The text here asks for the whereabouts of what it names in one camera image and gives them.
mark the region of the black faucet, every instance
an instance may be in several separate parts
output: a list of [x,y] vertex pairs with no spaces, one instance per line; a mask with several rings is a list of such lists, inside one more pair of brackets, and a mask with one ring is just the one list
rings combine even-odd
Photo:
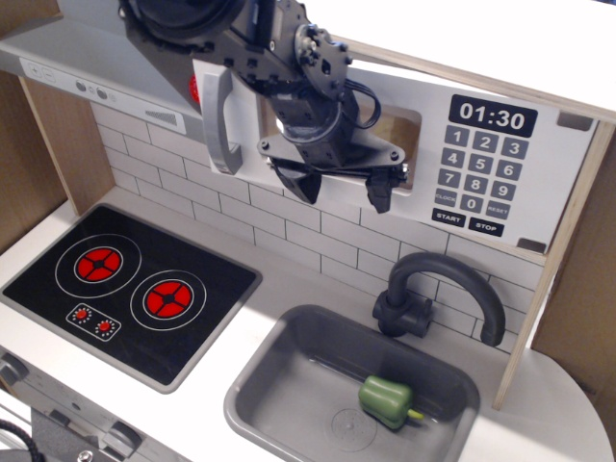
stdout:
[[402,257],[392,268],[388,290],[376,300],[372,316],[385,335],[399,337],[409,332],[424,337],[434,313],[432,300],[423,299],[406,289],[406,282],[416,272],[435,272],[460,284],[477,301],[483,311],[481,342],[499,345],[504,335],[504,310],[501,299],[481,275],[464,263],[440,253],[420,252]]

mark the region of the microwave keypad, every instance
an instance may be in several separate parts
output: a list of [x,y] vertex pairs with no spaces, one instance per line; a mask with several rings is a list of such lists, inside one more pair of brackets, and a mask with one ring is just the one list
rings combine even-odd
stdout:
[[[528,141],[505,134],[448,125],[432,219],[501,236],[523,174]],[[474,214],[467,222],[467,215]]]

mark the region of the digital display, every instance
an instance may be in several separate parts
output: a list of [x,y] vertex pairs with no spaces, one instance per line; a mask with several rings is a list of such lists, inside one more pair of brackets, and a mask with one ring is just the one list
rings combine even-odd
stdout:
[[538,114],[534,109],[455,94],[451,98],[449,121],[530,138]]

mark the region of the black stovetop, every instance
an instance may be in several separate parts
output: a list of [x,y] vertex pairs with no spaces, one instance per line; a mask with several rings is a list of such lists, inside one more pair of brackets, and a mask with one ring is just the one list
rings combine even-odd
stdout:
[[167,393],[260,280],[252,269],[98,206],[2,293],[17,311]]

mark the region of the green pepper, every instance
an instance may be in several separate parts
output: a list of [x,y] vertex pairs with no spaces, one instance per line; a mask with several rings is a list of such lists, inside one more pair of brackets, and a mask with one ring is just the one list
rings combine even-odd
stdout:
[[424,415],[411,409],[413,391],[408,385],[370,375],[359,389],[359,403],[364,411],[396,430],[406,418],[423,419]]

